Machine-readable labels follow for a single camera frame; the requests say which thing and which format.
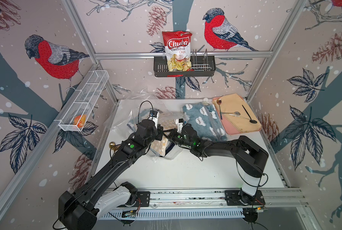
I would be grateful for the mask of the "clear plastic vacuum bag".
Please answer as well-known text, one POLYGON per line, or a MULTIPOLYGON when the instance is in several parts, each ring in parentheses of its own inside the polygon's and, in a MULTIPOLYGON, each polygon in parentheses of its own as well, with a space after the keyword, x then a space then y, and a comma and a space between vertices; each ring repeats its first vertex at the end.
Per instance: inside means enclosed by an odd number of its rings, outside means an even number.
MULTIPOLYGON (((161 125, 164 130, 175 128, 180 131, 189 117, 181 112, 179 105, 176 106, 176 109, 169 110, 165 102, 158 99, 155 94, 146 91, 132 93, 120 103, 110 133, 125 139, 136 132, 136 124, 144 119, 153 120, 156 125, 161 125)), ((173 160, 180 153, 181 148, 163 136, 161 140, 156 140, 150 145, 148 155, 153 158, 153 161, 157 161, 159 158, 173 160)))

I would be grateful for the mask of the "teal cloud pattern blanket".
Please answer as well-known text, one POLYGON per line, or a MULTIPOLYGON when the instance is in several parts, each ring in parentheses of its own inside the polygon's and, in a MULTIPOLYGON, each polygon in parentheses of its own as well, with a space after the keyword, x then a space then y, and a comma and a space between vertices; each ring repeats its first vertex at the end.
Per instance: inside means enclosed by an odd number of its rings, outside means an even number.
POLYGON ((210 141, 227 141, 226 132, 214 105, 187 103, 182 107, 182 111, 189 118, 187 123, 193 127, 200 138, 210 141))

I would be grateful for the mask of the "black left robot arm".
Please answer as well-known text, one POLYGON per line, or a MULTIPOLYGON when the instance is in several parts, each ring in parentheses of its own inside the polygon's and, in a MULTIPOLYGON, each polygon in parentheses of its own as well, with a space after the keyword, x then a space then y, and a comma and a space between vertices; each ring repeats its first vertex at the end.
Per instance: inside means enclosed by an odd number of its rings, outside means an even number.
POLYGON ((124 140, 112 159, 88 182, 73 193, 65 191, 58 201, 58 220, 68 230, 91 230, 98 218, 114 208, 132 204, 137 189, 123 183, 111 193, 104 195, 110 185, 141 156, 151 143, 161 140, 163 127, 145 119, 137 125, 137 131, 124 140))

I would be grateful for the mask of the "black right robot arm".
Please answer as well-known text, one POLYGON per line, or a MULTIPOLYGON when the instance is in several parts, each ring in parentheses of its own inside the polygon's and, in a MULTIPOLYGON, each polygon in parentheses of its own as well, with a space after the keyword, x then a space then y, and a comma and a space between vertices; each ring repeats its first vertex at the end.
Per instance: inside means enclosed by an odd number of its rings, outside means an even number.
POLYGON ((237 169, 242 169, 241 196, 256 196, 259 183, 264 175, 264 169, 269 154, 247 136, 229 141, 211 141, 198 136, 190 124, 185 125, 179 132, 172 129, 165 137, 175 145, 186 148, 199 159, 220 156, 234 158, 237 169))

